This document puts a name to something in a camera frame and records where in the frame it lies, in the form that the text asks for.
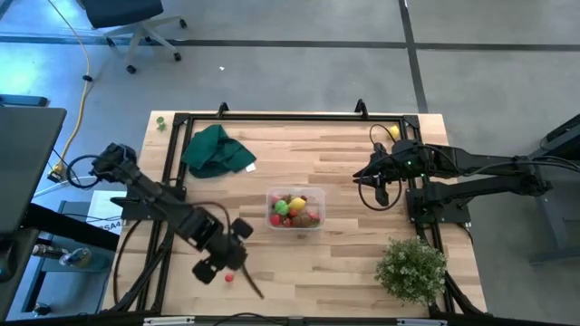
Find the green cloth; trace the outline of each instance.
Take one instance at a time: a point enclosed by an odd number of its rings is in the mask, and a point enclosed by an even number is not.
[[[239,141],[227,136],[221,125],[211,125],[196,132],[181,161],[198,178],[217,177],[229,171],[239,172],[256,160]]]

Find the yellow fruit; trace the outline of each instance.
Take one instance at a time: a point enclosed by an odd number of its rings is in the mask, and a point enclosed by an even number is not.
[[[305,209],[305,206],[306,206],[306,201],[300,197],[292,199],[290,204],[288,204],[288,208],[293,208],[297,211],[301,211],[301,210]]]
[[[399,131],[399,127],[397,127],[397,126],[391,126],[391,127],[389,127],[389,131],[391,132],[392,136],[395,139],[398,139],[400,137],[400,135],[401,135],[401,132]]]

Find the desk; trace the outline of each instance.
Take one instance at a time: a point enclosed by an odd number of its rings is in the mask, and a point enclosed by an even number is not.
[[[157,130],[155,120],[163,117],[170,126],[174,114],[173,111],[153,111],[150,116],[139,165],[153,180],[161,180],[170,134],[169,129]],[[423,114],[419,118],[424,142],[448,144],[441,115]],[[225,117],[222,121],[195,120],[193,130],[203,130],[213,123],[221,123],[229,137],[238,139],[256,155],[256,171],[211,179],[195,179],[188,173],[185,180],[188,201],[218,201],[228,208],[232,218],[240,216],[254,227],[254,233],[246,241],[249,254],[246,266],[266,298],[260,300],[241,273],[232,283],[224,281],[226,270],[219,273],[212,284],[200,283],[191,268],[205,255],[195,252],[176,237],[162,314],[428,315],[421,306],[401,306],[373,279],[376,262],[389,238],[415,236],[404,198],[392,210],[374,212],[361,203],[357,185],[352,182],[352,174],[367,164],[372,152],[369,128],[374,122],[233,121]],[[386,140],[383,130],[375,128],[373,137],[390,149],[392,144]],[[175,177],[178,164],[179,150],[171,177]],[[322,231],[300,235],[272,231],[265,225],[266,190],[288,185],[321,187],[325,191],[327,216]],[[394,184],[388,188],[391,194],[396,190]],[[365,189],[363,193],[373,202],[373,189]],[[218,210],[210,210],[218,217],[223,216]],[[125,226],[123,234],[130,225]],[[456,225],[441,225],[440,228],[450,274],[473,303],[485,311],[469,238]],[[143,267],[150,229],[151,222],[142,223],[128,241],[119,272],[121,295]],[[156,277],[152,278],[149,304],[154,296]],[[103,309],[113,305],[111,282],[109,284]]]

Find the plastic container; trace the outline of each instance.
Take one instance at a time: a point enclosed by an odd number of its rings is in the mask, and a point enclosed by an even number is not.
[[[297,216],[290,218],[288,214],[280,215],[281,223],[280,225],[273,225],[271,221],[271,216],[277,214],[274,205],[275,201],[284,200],[287,196],[296,197],[306,197],[306,203],[304,209],[297,211]],[[325,204],[324,204],[325,193],[324,190],[318,187],[273,187],[269,188],[266,194],[266,224],[275,230],[284,231],[316,231],[320,230],[324,225],[325,219]],[[291,226],[284,225],[283,221],[290,218]]]

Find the green plant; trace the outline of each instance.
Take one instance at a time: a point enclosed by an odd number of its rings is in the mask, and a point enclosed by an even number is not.
[[[165,128],[167,128],[167,125],[165,124],[165,119],[163,119],[163,117],[158,117],[156,121],[157,121],[157,130],[163,131],[165,130]]]
[[[429,305],[445,287],[447,260],[418,236],[391,240],[377,263],[375,279],[399,300]]]

